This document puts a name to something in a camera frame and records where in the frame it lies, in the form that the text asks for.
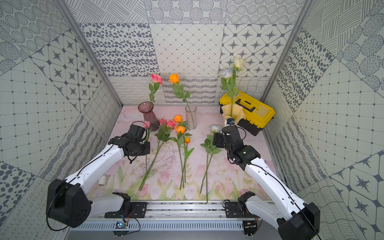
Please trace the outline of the pink tulip flower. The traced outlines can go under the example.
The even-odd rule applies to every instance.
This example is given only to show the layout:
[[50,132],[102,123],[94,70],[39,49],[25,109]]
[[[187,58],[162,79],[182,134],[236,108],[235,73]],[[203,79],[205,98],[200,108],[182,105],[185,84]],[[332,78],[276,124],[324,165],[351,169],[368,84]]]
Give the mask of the pink tulip flower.
[[[144,127],[146,129],[146,137],[145,137],[145,140],[144,142],[148,142],[149,140],[149,137],[150,137],[150,134],[151,134],[151,130],[150,130],[150,122],[148,121],[145,121],[144,122]],[[148,171],[148,157],[146,156],[146,163],[145,163],[145,167],[146,167],[146,172]]]

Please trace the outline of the cream white rose stem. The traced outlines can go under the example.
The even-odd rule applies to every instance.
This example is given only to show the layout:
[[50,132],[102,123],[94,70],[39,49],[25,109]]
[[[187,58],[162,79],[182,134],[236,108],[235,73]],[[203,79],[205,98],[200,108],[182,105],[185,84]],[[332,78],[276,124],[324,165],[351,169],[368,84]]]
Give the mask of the cream white rose stem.
[[232,76],[228,80],[228,96],[231,98],[231,117],[233,116],[234,97],[239,93],[239,90],[236,88],[236,79],[238,77],[238,73],[243,70],[242,67],[244,62],[245,61],[243,59],[235,58],[234,67],[232,68]]

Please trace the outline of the blue white rose stem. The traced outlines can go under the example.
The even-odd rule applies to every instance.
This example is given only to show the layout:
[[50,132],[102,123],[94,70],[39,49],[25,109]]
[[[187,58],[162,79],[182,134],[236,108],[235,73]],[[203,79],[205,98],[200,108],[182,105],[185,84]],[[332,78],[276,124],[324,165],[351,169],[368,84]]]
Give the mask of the blue white rose stem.
[[228,97],[231,98],[231,107],[230,107],[230,116],[233,116],[233,104],[234,104],[234,96],[236,92],[236,69],[230,68],[222,72],[221,80],[222,80],[222,90],[226,90],[228,92]]

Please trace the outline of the orange rose large stem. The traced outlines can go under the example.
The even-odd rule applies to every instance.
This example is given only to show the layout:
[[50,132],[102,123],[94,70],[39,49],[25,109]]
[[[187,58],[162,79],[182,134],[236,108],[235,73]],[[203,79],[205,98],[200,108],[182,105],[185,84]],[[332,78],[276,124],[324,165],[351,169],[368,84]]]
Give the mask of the orange rose large stem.
[[187,110],[191,112],[191,108],[189,106],[188,99],[190,98],[191,93],[189,91],[184,90],[183,84],[180,83],[179,75],[172,74],[170,75],[169,81],[173,84],[172,88],[174,90],[174,95],[181,99],[184,103],[187,104]]

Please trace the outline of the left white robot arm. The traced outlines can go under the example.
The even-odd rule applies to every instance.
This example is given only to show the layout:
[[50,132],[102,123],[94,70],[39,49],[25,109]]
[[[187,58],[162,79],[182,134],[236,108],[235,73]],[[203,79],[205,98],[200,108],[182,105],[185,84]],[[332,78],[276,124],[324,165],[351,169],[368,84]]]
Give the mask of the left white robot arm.
[[66,227],[76,228],[89,217],[127,218],[132,213],[131,198],[114,192],[111,197],[89,200],[88,192],[94,184],[106,183],[106,172],[127,157],[132,163],[151,151],[150,124],[131,124],[127,133],[111,138],[105,148],[86,165],[64,180],[56,179],[48,187],[46,219],[53,219]]

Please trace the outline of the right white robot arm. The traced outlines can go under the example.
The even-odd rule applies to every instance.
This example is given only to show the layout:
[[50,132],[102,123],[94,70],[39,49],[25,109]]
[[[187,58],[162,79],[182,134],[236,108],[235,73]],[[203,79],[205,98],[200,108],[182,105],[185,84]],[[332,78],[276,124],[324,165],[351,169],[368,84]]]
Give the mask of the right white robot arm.
[[314,203],[307,204],[270,171],[261,155],[244,144],[237,126],[227,125],[214,133],[212,143],[225,149],[229,162],[253,177],[274,202],[269,204],[254,193],[246,192],[238,198],[240,211],[269,223],[283,240],[311,240],[319,234],[319,208]]

